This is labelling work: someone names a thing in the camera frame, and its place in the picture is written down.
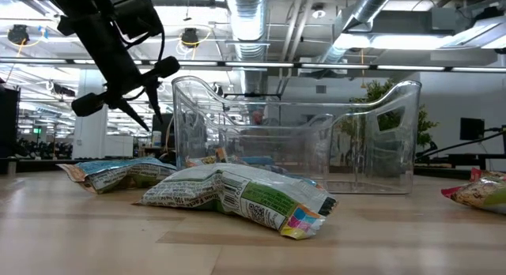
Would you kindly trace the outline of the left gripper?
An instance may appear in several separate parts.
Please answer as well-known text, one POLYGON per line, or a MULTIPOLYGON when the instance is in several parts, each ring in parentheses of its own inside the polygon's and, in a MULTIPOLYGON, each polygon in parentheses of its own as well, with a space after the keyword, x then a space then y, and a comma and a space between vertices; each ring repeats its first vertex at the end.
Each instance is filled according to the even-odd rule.
POLYGON ((142 118, 123 98, 124 94, 142 86, 155 116, 159 122, 163 122, 157 95, 160 85, 158 79, 179 70, 177 59, 168 56, 147 73, 141 73, 109 21, 100 17, 85 17, 73 19, 71 26, 96 63, 107 86, 107 90, 101 94, 89 93, 74 100, 71 107, 75 114, 79 117, 89 116, 107 104, 123 111, 149 131, 142 118))

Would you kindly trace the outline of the clear plastic bin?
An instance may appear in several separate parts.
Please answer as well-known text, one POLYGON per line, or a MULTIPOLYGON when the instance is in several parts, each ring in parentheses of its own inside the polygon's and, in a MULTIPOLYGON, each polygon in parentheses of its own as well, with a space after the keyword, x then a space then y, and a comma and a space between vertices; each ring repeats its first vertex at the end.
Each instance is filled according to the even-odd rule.
MULTIPOLYGON (((300 176, 320 183, 337 194, 408 194, 413 186, 413 161, 417 144, 418 102, 421 84, 403 81, 396 84, 380 99, 371 103, 338 103, 283 100, 280 97, 248 97, 219 95, 202 79, 179 77, 172 82, 176 134, 177 164, 186 168, 186 157, 215 156, 220 148, 220 126, 280 125, 300 126, 314 116, 334 116, 329 162, 323 173, 305 173, 294 167, 279 165, 250 165, 283 175, 300 176), (380 132, 377 116, 403 108, 400 125, 380 132), (351 161, 340 161, 351 142, 345 136, 339 145, 333 138, 333 129, 347 117, 356 121, 351 161), (377 145, 391 134, 401 145, 397 149, 399 170, 376 168, 377 145)), ((234 164, 245 164, 237 160, 234 164)))
POLYGON ((220 126, 220 146, 240 157, 267 157, 305 173, 326 171, 334 116, 320 114, 300 126, 220 126))

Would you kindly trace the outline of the red Quaker Chewy granola bar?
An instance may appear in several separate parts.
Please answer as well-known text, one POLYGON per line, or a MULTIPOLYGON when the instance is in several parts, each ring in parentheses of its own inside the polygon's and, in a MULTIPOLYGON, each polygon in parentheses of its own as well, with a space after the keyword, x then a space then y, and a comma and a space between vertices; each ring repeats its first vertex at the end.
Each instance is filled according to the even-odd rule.
POLYGON ((461 205, 506 215, 506 179, 486 176, 440 193, 461 205))
POLYGON ((491 178, 496 180, 506 181, 506 172, 501 171, 488 171, 477 168, 472 168, 470 172, 470 181, 476 182, 479 179, 491 178))

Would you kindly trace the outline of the dark display screen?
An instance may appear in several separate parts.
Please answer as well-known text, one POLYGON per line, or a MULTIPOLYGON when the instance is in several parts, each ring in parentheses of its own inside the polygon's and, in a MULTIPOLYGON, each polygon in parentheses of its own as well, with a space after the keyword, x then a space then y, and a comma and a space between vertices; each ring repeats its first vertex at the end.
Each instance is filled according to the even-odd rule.
POLYGON ((174 124, 173 114, 162 114, 162 121, 156 115, 152 120, 152 145, 153 147, 165 147, 169 142, 168 147, 171 148, 174 142, 174 124))

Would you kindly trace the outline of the white building column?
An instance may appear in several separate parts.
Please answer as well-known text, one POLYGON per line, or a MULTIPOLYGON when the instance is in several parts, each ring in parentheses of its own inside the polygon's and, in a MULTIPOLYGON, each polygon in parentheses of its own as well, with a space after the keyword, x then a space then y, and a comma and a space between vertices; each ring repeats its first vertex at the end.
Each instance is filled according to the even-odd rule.
MULTIPOLYGON (((77 97, 88 93, 100 94, 104 91, 104 79, 99 70, 80 70, 77 97)), ((104 158, 107 133, 108 108, 86 117, 76 117, 74 122, 73 159, 104 158)))

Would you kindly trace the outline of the black cabinet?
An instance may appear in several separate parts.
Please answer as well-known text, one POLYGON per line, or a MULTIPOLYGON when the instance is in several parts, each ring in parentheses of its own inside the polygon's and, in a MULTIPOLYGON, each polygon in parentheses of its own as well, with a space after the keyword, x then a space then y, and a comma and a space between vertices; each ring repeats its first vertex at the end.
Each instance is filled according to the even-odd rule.
POLYGON ((17 140, 19 92, 0 89, 0 158, 13 155, 17 140))

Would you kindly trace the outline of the green potted plant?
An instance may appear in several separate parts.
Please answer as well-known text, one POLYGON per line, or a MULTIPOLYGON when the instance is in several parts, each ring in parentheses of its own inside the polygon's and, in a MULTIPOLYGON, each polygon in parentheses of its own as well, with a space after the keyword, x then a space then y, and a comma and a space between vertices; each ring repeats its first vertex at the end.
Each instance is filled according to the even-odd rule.
MULTIPOLYGON (((370 81, 364 84, 367 91, 364 97, 353 97, 350 98, 349 101, 351 103, 371 103, 385 96, 395 85, 396 83, 393 79, 388 79, 384 84, 381 84, 376 80, 370 81)), ((396 129, 400 125, 403 114, 404 109, 399 108, 378 115, 376 119, 379 125, 379 131, 384 132, 396 129)), ((418 109, 417 145, 421 147, 430 145, 430 149, 436 149, 436 145, 432 142, 432 135, 428 132, 428 130, 437 127, 438 122, 429 121, 427 120, 427 117, 428 113, 425 110, 425 105, 421 104, 418 109)), ((351 161, 352 147, 357 139, 354 133, 356 123, 357 122, 354 121, 353 118, 347 117, 338 125, 335 125, 333 129, 333 138, 336 145, 339 145, 340 141, 342 141, 345 136, 348 136, 348 142, 351 142, 346 154, 344 156, 340 155, 340 161, 345 160, 346 164, 351 161)), ((376 168, 381 171, 386 171, 387 169, 394 170, 395 168, 399 170, 402 165, 400 161, 394 162, 394 157, 399 156, 397 149, 400 145, 401 143, 399 141, 395 141, 391 134, 388 134, 386 136, 386 140, 381 141, 377 145, 380 152, 376 155, 376 168)))

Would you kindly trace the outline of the black monitor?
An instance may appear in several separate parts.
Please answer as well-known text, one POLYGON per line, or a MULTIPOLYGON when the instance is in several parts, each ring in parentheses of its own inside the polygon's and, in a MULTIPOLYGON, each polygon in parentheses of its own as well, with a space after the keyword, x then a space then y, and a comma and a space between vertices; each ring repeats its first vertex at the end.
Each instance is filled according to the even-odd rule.
POLYGON ((461 118, 459 139, 462 141, 473 141, 483 138, 484 130, 484 119, 461 118))

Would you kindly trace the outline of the black desk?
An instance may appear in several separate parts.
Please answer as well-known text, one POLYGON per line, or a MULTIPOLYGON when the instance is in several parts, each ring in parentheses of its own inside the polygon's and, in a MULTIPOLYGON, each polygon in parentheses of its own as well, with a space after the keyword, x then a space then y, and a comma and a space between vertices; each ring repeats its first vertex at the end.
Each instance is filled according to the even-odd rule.
POLYGON ((491 169, 491 160, 506 160, 506 154, 496 153, 460 153, 448 154, 446 161, 452 168, 458 166, 479 167, 481 170, 491 169))

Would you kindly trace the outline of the silver ventilation duct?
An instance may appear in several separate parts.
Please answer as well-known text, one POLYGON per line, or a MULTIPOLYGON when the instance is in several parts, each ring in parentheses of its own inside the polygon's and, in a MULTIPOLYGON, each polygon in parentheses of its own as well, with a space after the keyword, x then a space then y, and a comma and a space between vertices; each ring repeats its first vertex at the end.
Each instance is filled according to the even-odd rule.
MULTIPOLYGON (((237 62, 265 62, 268 0, 226 0, 230 11, 232 37, 237 62)), ((245 93, 267 93, 266 70, 242 70, 241 88, 245 93)))
POLYGON ((338 12, 334 20, 334 42, 318 58, 319 63, 338 63, 353 46, 346 43, 346 34, 352 28, 358 32, 370 32, 373 21, 390 0, 356 0, 355 3, 338 12))

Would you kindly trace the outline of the black light rail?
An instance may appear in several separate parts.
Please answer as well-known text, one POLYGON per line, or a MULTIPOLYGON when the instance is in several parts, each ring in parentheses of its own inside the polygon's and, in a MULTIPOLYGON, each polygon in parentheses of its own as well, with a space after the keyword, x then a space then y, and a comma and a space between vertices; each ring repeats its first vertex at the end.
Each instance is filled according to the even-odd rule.
MULTIPOLYGON (((72 65, 95 66, 89 59, 64 58, 14 58, 0 57, 0 63, 32 64, 32 65, 72 65)), ((404 65, 378 65, 378 64, 329 64, 310 62, 231 62, 231 61, 204 61, 180 60, 183 67, 218 67, 218 68, 247 68, 259 69, 304 69, 304 70, 363 70, 363 71, 416 71, 416 72, 447 72, 447 73, 506 73, 506 67, 489 66, 404 66, 404 65)))

